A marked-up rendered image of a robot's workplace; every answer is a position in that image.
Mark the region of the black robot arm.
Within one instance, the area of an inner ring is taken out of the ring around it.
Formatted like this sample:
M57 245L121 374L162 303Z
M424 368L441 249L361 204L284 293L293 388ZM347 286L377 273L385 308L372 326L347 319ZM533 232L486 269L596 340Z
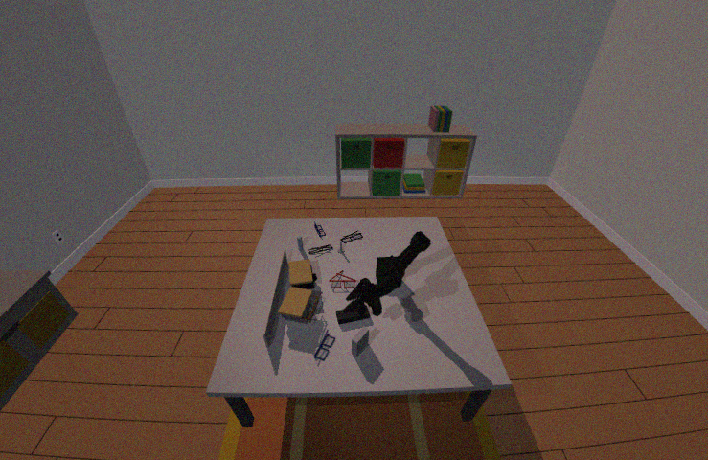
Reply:
M397 257L391 256L386 259L384 279L376 284L381 288L382 297L401 287L405 269L430 245L430 239L421 231L417 232L411 240L410 245ZM373 314L379 316L382 314L382 305L379 299L381 296L377 294L372 297L370 307L372 306Z

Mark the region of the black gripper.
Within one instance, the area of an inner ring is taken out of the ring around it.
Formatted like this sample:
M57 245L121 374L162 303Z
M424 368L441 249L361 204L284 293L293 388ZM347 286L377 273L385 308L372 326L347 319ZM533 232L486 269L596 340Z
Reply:
M382 291L379 285L375 285L374 283L371 283L369 279L363 278L346 298L347 302L353 301L345 307L343 311L357 311L360 315L363 315L367 310L367 306L365 306L364 303L367 303L367 305L370 306L373 300L372 296L377 294L382 297Z

